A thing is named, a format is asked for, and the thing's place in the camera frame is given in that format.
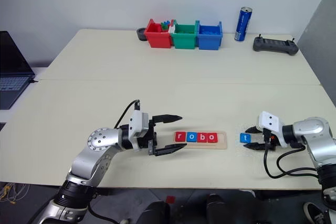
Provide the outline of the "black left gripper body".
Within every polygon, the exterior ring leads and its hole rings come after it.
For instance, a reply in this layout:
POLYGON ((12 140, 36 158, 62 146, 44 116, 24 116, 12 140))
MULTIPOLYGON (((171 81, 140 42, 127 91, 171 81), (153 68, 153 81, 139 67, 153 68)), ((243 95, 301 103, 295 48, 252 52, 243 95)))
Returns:
POLYGON ((138 137, 139 147, 147 148, 149 155, 154 154, 154 149, 157 145, 156 132, 154 131, 155 126, 155 121, 153 119, 149 120, 149 129, 146 131, 144 136, 138 137))

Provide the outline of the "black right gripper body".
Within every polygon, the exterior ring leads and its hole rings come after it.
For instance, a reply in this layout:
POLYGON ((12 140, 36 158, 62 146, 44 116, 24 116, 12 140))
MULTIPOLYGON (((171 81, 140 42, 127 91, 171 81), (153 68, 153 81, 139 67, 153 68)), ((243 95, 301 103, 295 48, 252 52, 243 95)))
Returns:
POLYGON ((263 137, 264 137, 264 142, 265 142, 265 150, 271 150, 275 151, 276 147, 279 145, 279 140, 278 138, 271 133, 271 130, 264 128, 263 129, 263 137))

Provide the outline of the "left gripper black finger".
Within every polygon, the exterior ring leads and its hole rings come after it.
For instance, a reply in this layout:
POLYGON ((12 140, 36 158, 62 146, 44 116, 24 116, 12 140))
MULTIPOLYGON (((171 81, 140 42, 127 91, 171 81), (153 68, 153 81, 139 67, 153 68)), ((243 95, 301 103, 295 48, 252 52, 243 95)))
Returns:
POLYGON ((182 117, 178 115, 171 115, 171 114, 163 114, 163 115, 155 115, 152 116, 153 124, 157 123, 173 123, 176 121, 181 120, 182 117))
POLYGON ((182 148, 184 148, 187 144, 182 143, 182 144, 171 144, 171 145, 166 145, 164 148, 153 148, 153 154, 155 156, 162 156, 162 155, 167 155, 174 153, 182 148))

